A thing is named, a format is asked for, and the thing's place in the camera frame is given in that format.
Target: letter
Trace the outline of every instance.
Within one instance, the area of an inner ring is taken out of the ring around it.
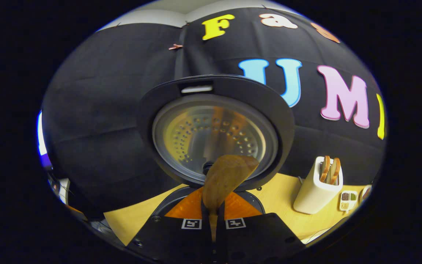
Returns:
[[[219,37],[221,35],[224,35],[226,33],[224,30],[221,30],[220,28],[228,28],[229,27],[229,21],[228,19],[234,19],[233,15],[222,15],[215,17],[210,20],[206,20],[202,25],[204,25],[204,31],[205,35],[203,36],[203,40],[209,40],[213,37]]]
[[[338,100],[340,100],[345,120],[348,122],[353,115],[355,106],[357,112],[354,115],[354,123],[358,127],[369,127],[368,102],[366,83],[359,77],[353,76],[351,89],[343,81],[343,78],[333,67],[319,65],[318,71],[325,77],[327,90],[326,106],[320,110],[323,118],[328,120],[339,120],[341,117],[338,111]]]
[[[302,63],[295,59],[278,59],[276,65],[283,68],[286,80],[286,90],[281,96],[289,107],[293,107],[300,100],[299,68],[302,67]]]
[[[382,101],[382,97],[377,93],[377,100],[379,101],[379,109],[380,109],[380,122],[379,128],[377,128],[377,136],[384,140],[385,135],[385,111],[384,111],[384,102]]]
[[[261,82],[266,85],[265,68],[269,63],[262,59],[243,60],[239,63],[239,68],[243,70],[243,75],[247,78]]]
[[[334,42],[340,43],[340,41],[334,35],[332,35],[330,32],[328,32],[323,27],[321,27],[321,26],[319,26],[315,23],[310,23],[310,24],[317,30],[318,33],[320,33],[320,35],[326,37],[329,40],[333,40]]]
[[[282,15],[275,14],[261,14],[259,17],[263,18],[261,22],[263,25],[270,27],[286,27],[286,28],[297,28],[297,25],[293,24],[290,20]]]

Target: wooden table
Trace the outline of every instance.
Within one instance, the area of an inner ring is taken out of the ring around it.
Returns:
[[[313,234],[333,227],[342,218],[352,214],[359,206],[347,214],[338,209],[340,194],[336,195],[317,214],[304,214],[296,212],[293,208],[294,200],[299,192],[301,183],[297,177],[276,174],[273,179],[262,186],[262,190],[249,190],[263,204],[266,213],[276,213],[288,225],[299,239],[307,239]],[[147,199],[138,204],[118,210],[105,212],[105,218],[124,245],[129,244],[136,233],[145,224],[152,212],[173,191],[186,187],[181,184],[156,197]],[[360,193],[365,186],[344,185],[340,193],[345,190]]]

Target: white wall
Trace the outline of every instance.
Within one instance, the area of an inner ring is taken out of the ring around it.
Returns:
[[[164,7],[167,8],[167,1],[162,1],[164,4],[154,2],[154,8]],[[187,5],[187,2],[193,3],[193,0],[184,0],[181,2],[182,5]],[[216,12],[230,10],[234,8],[243,8],[243,7],[261,7],[265,5],[265,7],[276,9],[276,10],[283,10],[290,13],[295,13],[300,15],[299,13],[295,12],[294,10],[285,7],[284,5],[280,5],[276,2],[268,1],[268,0],[222,0],[217,1],[208,5],[204,5],[202,7],[198,7],[197,9],[183,14],[176,11],[170,10],[144,10],[147,8],[147,5],[141,7],[141,10],[132,10],[127,12],[126,14],[118,17],[117,19],[113,20],[112,22],[108,23],[100,30],[115,27],[120,23],[120,25],[125,24],[132,24],[132,23],[157,23],[163,25],[171,25],[175,27],[182,27],[186,24],[186,21],[192,22],[197,20],[201,17],[206,15],[214,14]]]

